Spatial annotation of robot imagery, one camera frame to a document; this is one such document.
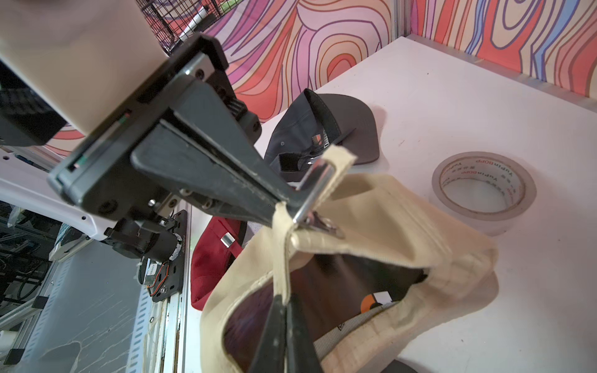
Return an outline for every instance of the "white table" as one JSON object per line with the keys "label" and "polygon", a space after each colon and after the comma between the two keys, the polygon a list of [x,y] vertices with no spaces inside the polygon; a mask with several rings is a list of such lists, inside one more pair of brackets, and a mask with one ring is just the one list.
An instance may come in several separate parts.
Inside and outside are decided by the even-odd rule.
{"label": "white table", "polygon": [[[496,237],[498,297],[431,329],[400,355],[429,372],[597,371],[597,114],[416,41],[400,38],[317,90],[375,114],[383,172],[428,197],[437,165],[487,151],[518,161],[538,189],[516,226]],[[283,113],[263,125],[265,151]],[[208,217],[193,212],[191,245]],[[200,312],[189,311],[186,373],[198,373]]]}

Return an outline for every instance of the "bolt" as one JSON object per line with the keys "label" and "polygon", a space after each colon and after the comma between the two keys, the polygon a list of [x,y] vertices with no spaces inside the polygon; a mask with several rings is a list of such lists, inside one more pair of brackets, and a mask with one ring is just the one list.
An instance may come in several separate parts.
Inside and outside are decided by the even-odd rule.
{"label": "bolt", "polygon": [[211,198],[208,198],[207,201],[205,201],[205,203],[203,205],[201,205],[201,208],[204,210],[207,210],[209,208],[211,208],[211,206],[214,204],[214,200]]}

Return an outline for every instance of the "gray floor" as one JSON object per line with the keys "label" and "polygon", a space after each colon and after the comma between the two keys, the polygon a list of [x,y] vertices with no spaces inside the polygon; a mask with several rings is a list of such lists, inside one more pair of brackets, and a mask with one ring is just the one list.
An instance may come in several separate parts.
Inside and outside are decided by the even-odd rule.
{"label": "gray floor", "polygon": [[140,286],[138,260],[94,242],[58,268],[23,360],[2,373],[124,373]]}

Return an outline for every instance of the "dark gray cap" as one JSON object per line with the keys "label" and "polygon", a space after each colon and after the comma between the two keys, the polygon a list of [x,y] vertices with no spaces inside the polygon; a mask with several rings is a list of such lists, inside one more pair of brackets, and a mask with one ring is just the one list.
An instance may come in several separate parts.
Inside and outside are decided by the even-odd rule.
{"label": "dark gray cap", "polygon": [[375,117],[357,98],[304,90],[273,130],[264,160],[286,181],[300,181],[329,144],[356,155],[355,164],[379,158]]}

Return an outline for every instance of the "wavy line pattern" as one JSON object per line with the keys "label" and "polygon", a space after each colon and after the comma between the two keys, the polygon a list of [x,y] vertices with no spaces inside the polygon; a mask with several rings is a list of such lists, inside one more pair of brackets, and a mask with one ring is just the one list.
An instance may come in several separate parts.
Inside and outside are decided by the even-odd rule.
{"label": "wavy line pattern", "polygon": [[[393,3],[244,0],[206,33],[224,48],[236,95],[264,122],[391,42]],[[47,147],[68,155],[83,138],[73,131],[65,127]]]}
{"label": "wavy line pattern", "polygon": [[597,98],[597,0],[412,0],[411,28]]}

